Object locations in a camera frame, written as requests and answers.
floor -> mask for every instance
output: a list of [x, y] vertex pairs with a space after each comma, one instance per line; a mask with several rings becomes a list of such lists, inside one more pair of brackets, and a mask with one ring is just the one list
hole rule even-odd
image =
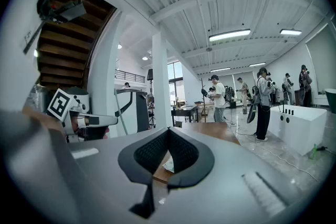
[[[304, 193], [318, 184], [316, 180], [322, 182], [329, 173], [333, 163], [336, 161], [336, 155], [333, 154], [336, 153], [336, 114], [332, 114], [328, 110], [323, 141], [319, 146], [328, 147], [333, 153], [328, 151], [317, 151], [314, 159], [309, 159], [309, 153], [305, 156], [299, 155], [270, 132], [267, 133], [268, 141], [256, 143], [255, 136], [248, 135], [252, 135], [257, 129], [257, 115], [251, 123], [247, 124], [247, 114], [243, 114], [243, 108], [225, 109], [224, 117], [228, 122], [231, 122], [232, 119], [232, 121], [237, 124], [237, 126], [232, 126], [230, 130], [236, 135], [241, 146], [254, 152], [275, 169], [285, 174], [290, 178], [292, 183], [296, 184]], [[175, 120], [184, 122], [183, 117], [175, 117]], [[206, 122], [214, 122], [212, 110], [209, 111]], [[294, 164], [299, 169], [306, 170], [316, 180], [309, 174], [297, 170], [287, 162], [280, 160], [275, 155]], [[165, 198], [167, 197], [165, 185], [154, 180], [153, 193], [155, 206], [164, 204]]]

cap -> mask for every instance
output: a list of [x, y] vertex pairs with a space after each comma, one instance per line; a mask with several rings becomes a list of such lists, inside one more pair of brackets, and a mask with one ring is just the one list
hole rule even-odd
[[219, 77], [217, 75], [212, 75], [210, 79], [219, 80]]

wooden stair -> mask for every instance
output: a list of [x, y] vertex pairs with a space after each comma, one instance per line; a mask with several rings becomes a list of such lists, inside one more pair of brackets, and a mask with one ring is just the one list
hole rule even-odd
[[[50, 0], [56, 8], [69, 1]], [[104, 0], [82, 0], [86, 14], [65, 24], [47, 22], [39, 36], [39, 83], [52, 92], [58, 88], [86, 88], [90, 55], [116, 8]]]

tripod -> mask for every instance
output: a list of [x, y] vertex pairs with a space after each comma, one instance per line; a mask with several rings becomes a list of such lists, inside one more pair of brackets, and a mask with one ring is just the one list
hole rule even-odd
[[153, 80], [150, 80], [150, 97], [151, 97], [151, 109], [152, 109], [152, 113], [150, 114], [150, 120], [149, 120], [149, 126], [152, 128], [152, 126], [155, 128], [155, 124], [154, 124], [154, 112], [153, 112], [153, 88], [152, 88], [152, 83]]

fluorescent light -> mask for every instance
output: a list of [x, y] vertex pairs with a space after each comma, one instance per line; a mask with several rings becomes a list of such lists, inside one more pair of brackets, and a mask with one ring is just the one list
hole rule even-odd
[[295, 35], [295, 36], [299, 36], [301, 35], [301, 31], [299, 30], [288, 30], [288, 29], [283, 29], [280, 31], [280, 34], [282, 35]]
[[223, 70], [229, 70], [229, 69], [231, 69], [231, 67], [220, 68], [220, 69], [214, 69], [214, 70], [211, 70], [210, 72], [217, 72], [217, 71], [223, 71]]
[[248, 34], [250, 34], [250, 32], [251, 32], [250, 29], [244, 29], [244, 30], [226, 32], [226, 33], [222, 33], [218, 35], [212, 35], [212, 36], [209, 36], [209, 41], [215, 41], [215, 40], [220, 40], [220, 39], [229, 38], [229, 37], [247, 36]]
[[266, 64], [265, 62], [261, 62], [261, 63], [254, 63], [253, 65], [249, 65], [249, 67], [256, 67], [256, 66], [262, 66]]

